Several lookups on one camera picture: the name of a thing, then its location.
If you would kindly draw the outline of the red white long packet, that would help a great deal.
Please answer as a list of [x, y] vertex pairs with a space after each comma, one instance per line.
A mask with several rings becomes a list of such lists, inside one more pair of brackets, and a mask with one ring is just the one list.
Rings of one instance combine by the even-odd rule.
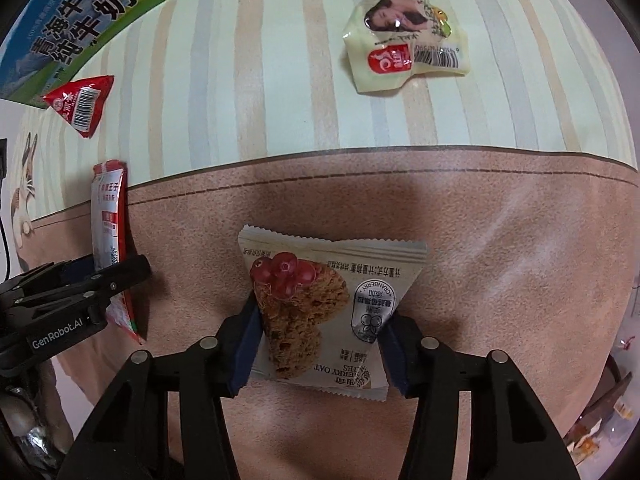
[[[110, 159], [93, 167], [91, 182], [91, 238], [96, 270], [134, 254], [128, 237], [127, 167], [120, 160]], [[106, 315], [135, 342], [142, 343], [129, 290], [111, 300]]]

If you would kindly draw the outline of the red triangular snack packet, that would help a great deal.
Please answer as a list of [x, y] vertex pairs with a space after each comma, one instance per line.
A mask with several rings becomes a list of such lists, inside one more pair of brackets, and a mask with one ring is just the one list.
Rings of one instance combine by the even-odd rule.
[[98, 128], [113, 84], [112, 75], [78, 79], [62, 84], [42, 98], [83, 138], [90, 139]]

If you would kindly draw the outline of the cranberry oat cookie packet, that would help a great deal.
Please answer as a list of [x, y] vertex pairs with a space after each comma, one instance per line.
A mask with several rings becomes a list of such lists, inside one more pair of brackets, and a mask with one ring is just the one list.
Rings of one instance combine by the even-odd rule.
[[423, 240], [324, 240], [244, 226], [262, 339], [259, 379], [383, 401], [378, 335], [427, 264]]

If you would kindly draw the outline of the cream chicken foot packet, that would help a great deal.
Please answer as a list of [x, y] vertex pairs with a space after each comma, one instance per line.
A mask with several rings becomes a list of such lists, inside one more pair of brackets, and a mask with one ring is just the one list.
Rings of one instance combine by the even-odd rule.
[[343, 32], [360, 93], [392, 91], [411, 77], [469, 73], [465, 32], [430, 0], [360, 0]]

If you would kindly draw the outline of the cardboard milk box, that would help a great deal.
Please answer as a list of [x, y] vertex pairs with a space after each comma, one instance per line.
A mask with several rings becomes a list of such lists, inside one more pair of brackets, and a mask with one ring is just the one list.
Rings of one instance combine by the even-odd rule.
[[27, 0], [1, 40], [1, 97], [44, 107], [124, 28], [165, 0]]

